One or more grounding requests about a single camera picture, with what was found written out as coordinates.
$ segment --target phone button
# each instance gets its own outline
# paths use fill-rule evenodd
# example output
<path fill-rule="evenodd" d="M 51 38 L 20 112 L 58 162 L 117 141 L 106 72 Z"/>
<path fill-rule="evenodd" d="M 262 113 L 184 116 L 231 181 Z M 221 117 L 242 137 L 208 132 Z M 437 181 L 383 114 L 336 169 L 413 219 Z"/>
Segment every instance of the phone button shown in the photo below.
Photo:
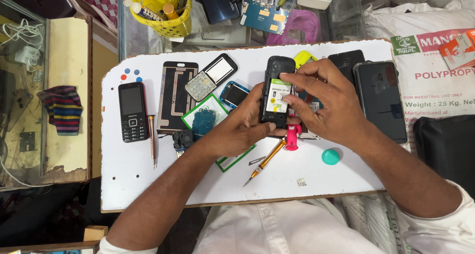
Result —
<path fill-rule="evenodd" d="M 137 126 L 137 119 L 136 118 L 129 119 L 129 126 L 130 127 Z"/>

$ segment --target blue phone frame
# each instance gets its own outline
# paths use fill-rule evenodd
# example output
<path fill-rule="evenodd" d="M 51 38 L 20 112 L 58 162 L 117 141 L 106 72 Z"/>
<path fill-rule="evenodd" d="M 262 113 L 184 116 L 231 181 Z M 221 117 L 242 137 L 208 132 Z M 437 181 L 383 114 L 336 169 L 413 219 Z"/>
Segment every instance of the blue phone frame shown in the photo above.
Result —
<path fill-rule="evenodd" d="M 221 97 L 221 96 L 223 95 L 223 93 L 224 93 L 224 90 L 226 90 L 226 88 L 228 88 L 229 85 L 231 85 L 231 84 L 237 85 L 239 88 L 243 89 L 243 90 L 246 91 L 247 93 L 250 93 L 251 91 L 250 91 L 248 88 L 242 86 L 241 84 L 239 84 L 239 83 L 237 83 L 237 82 L 235 82 L 235 81 L 229 81 L 228 83 L 226 83 L 226 86 L 224 87 L 223 91 L 222 91 L 221 94 L 219 95 L 219 101 L 221 101 L 221 103 L 227 105 L 228 107 L 230 107 L 230 108 L 232 108 L 232 109 L 235 109 L 236 106 L 224 102 L 224 99 L 222 99 L 222 97 Z"/>

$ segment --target white board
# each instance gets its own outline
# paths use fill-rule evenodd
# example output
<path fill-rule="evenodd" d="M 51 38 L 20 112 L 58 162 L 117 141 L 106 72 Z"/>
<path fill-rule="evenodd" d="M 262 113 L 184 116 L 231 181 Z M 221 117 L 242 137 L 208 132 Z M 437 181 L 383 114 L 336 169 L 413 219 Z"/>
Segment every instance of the white board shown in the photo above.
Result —
<path fill-rule="evenodd" d="M 366 60 L 393 59 L 392 45 L 385 40 L 174 52 L 139 55 L 125 59 L 111 69 L 102 82 L 102 106 L 105 107 L 102 113 L 102 210 L 125 209 L 176 159 L 171 136 L 155 139 L 158 146 L 158 167 L 155 170 L 151 164 L 149 140 L 134 143 L 122 141 L 117 91 L 119 84 L 135 81 L 136 77 L 140 76 L 146 88 L 147 111 L 149 114 L 157 114 L 165 61 L 196 62 L 199 69 L 203 69 L 225 52 L 238 65 L 238 71 L 229 78 L 229 81 L 236 81 L 251 89 L 255 84 L 264 81 L 267 59 L 272 55 L 294 57 L 300 51 L 306 50 L 321 58 L 358 49 L 363 51 Z M 122 81 L 121 75 L 125 69 L 130 69 L 131 72 L 127 74 L 127 79 Z M 134 75 L 136 69 L 140 72 L 138 75 Z M 219 97 L 224 86 L 225 84 L 215 90 L 216 97 Z M 225 173 L 213 164 L 192 193 L 187 205 L 384 189 L 373 171 L 358 155 L 348 148 L 324 139 L 300 139 L 297 151 L 281 150 L 266 169 L 243 188 L 242 185 L 257 166 L 257 164 L 249 166 L 249 161 L 266 156 L 277 142 L 277 139 L 272 138 L 257 142 L 254 150 Z M 323 151 L 329 148 L 335 149 L 341 155 L 340 162 L 333 166 L 324 164 L 321 158 Z M 300 178 L 305 178 L 306 186 L 297 186 L 297 179 Z"/>

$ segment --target purple plastic bag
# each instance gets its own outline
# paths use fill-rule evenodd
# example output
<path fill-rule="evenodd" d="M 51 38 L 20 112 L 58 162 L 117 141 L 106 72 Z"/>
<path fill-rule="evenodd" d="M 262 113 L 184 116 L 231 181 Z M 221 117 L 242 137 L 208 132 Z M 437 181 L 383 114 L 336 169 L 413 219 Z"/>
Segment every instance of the purple plastic bag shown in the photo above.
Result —
<path fill-rule="evenodd" d="M 290 38 L 290 30 L 305 32 L 305 40 Z M 315 43 L 320 38 L 320 20 L 317 15 L 308 10 L 292 10 L 289 14 L 282 35 L 270 33 L 266 45 L 294 45 L 299 43 Z"/>

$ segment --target white shirt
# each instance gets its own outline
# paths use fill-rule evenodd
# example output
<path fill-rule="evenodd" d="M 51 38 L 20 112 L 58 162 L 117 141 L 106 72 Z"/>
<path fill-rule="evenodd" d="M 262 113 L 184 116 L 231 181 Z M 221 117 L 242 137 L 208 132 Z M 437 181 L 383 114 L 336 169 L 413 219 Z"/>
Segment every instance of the white shirt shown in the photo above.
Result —
<path fill-rule="evenodd" d="M 414 253 L 414 250 L 423 254 L 475 253 L 474 201 L 460 186 L 449 183 L 457 186 L 463 195 L 455 212 L 436 219 L 401 214 L 410 224 L 403 238 Z M 325 201 L 311 202 L 313 205 L 294 200 L 214 208 L 193 253 L 383 253 L 346 226 L 341 213 L 336 213 Z M 157 248 L 129 251 L 111 245 L 104 237 L 98 254 L 155 254 L 156 251 Z"/>

